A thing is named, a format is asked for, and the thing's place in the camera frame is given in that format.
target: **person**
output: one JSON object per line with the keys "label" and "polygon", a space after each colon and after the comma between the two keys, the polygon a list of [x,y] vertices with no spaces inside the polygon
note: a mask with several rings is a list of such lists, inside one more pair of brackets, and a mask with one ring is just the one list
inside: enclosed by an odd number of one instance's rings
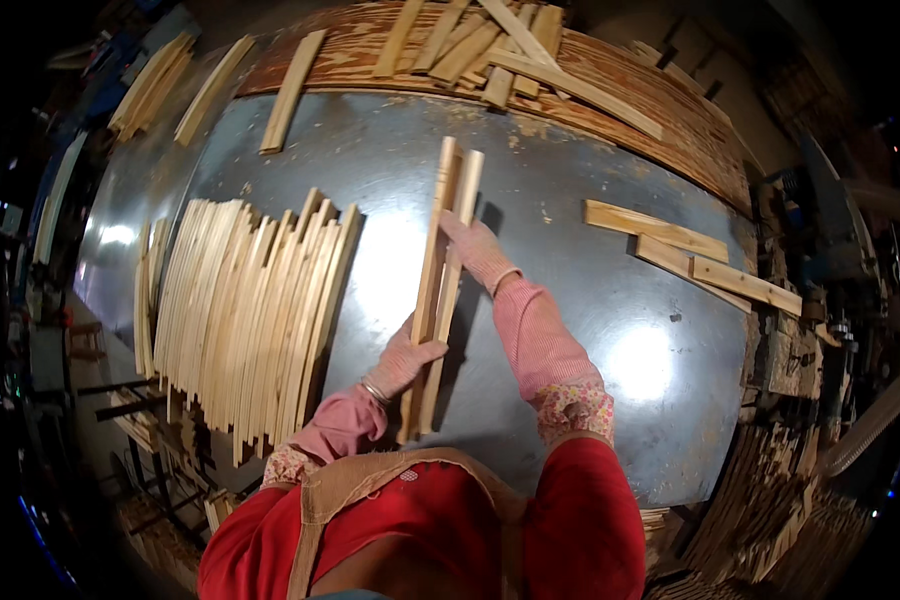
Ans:
{"label": "person", "polygon": [[260,490],[207,545],[202,598],[642,594],[643,526],[613,452],[600,372],[552,295],[483,223],[444,211],[440,227],[492,297],[520,397],[537,412],[549,454],[535,496],[517,496],[452,448],[360,454],[384,435],[388,403],[447,350],[411,344],[408,318],[360,383],[326,398],[269,456]]}

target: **gray metal table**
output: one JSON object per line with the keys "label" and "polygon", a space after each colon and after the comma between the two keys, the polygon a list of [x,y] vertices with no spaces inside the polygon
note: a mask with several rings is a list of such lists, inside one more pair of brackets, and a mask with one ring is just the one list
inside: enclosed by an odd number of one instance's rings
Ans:
{"label": "gray metal table", "polygon": [[[193,158],[178,156],[181,149],[159,157],[133,148],[160,146],[156,140],[134,141],[115,155],[104,181],[128,184],[101,188],[76,286],[108,327],[131,335],[136,254],[132,243],[102,244],[101,228],[136,231],[146,216],[180,215],[184,198],[244,198],[279,216],[300,211],[317,186],[338,208],[357,203],[366,215],[323,395],[354,383],[414,308],[441,138],[455,136],[464,148],[486,153],[478,215],[525,275],[550,288],[616,399],[616,450],[640,506],[709,497],[740,404],[744,315],[634,257],[630,236],[584,224],[582,199],[723,240],[736,268],[744,256],[735,236],[753,235],[748,222],[694,184],[605,142],[429,97],[306,94],[286,150],[261,156],[275,98],[230,102],[190,171]],[[141,169],[164,163],[187,172],[167,171],[172,183],[165,191],[141,184]],[[441,393],[438,433],[421,442],[460,448],[531,494],[544,455],[534,411],[517,393],[490,298],[464,279],[451,332],[452,384]]]}

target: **woman's right hand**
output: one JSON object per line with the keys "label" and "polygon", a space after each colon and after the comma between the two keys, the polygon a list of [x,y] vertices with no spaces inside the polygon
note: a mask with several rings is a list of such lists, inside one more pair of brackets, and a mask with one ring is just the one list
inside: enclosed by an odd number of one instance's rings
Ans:
{"label": "woman's right hand", "polygon": [[473,279],[493,297],[500,282],[510,274],[522,275],[510,258],[504,255],[493,231],[479,220],[466,226],[457,215],[444,210],[440,228],[450,238],[449,252],[454,253]]}

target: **factory floor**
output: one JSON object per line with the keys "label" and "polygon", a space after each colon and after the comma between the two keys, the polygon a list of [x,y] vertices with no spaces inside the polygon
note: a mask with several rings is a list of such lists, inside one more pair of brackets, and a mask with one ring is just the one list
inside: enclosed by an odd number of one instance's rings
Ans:
{"label": "factory floor", "polygon": [[[264,34],[280,29],[313,10],[328,6],[348,4],[339,0],[188,0],[184,2],[203,34],[196,46],[196,51],[206,53],[236,41],[246,34]],[[624,3],[614,5],[612,9],[603,9],[599,20],[586,28],[586,33],[595,38],[617,45],[637,40],[652,46],[659,46],[673,25],[676,16],[662,3]],[[681,27],[673,43],[679,47],[675,62],[685,71],[690,71],[707,52],[708,38],[700,28]],[[799,160],[797,148],[784,133],[774,124],[764,109],[754,89],[751,77],[746,68],[733,56],[717,53],[705,69],[697,73],[698,82],[705,88],[714,79],[723,83],[722,90],[716,97],[717,104],[729,115],[736,125],[741,137],[752,149],[756,160],[766,173],[773,173]],[[75,294],[69,294],[69,305],[72,307],[74,323],[92,323],[96,321],[93,314],[81,303]],[[137,377],[134,372],[133,352],[112,334],[105,334],[107,358],[97,364],[74,362],[71,368],[73,386],[82,388],[120,381],[131,381]],[[128,451],[127,436],[113,422],[97,423],[94,411],[108,406],[105,394],[84,396],[76,404],[77,431],[84,460],[92,468],[100,481],[101,491],[109,497],[117,493],[116,486],[108,476],[112,474],[110,453],[124,459]],[[214,434],[214,446],[217,442],[226,445],[226,434]],[[219,469],[215,472],[218,484],[230,490],[239,490],[247,486],[261,473],[262,462],[251,459],[253,464],[241,468],[232,468],[228,461],[218,461]],[[174,498],[183,498],[177,490]],[[197,522],[202,518],[196,509],[192,514],[184,515],[184,520]],[[129,546],[124,554],[132,555]],[[140,574],[141,585],[147,595],[154,597],[186,597],[185,592],[176,582],[167,577],[149,572],[142,560],[130,556],[128,561],[134,571]]]}

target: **bracelet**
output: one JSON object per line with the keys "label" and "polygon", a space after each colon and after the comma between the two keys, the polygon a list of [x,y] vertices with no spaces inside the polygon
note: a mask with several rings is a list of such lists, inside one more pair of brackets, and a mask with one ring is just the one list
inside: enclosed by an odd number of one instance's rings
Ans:
{"label": "bracelet", "polygon": [[390,400],[386,398],[384,394],[380,392],[380,390],[377,390],[371,384],[367,383],[366,375],[360,378],[360,385],[363,386],[363,388],[365,388],[368,392],[370,392],[370,395],[374,398],[374,400],[376,400],[376,402],[380,402],[380,404],[382,404],[383,406],[387,406],[388,404],[390,404]]}

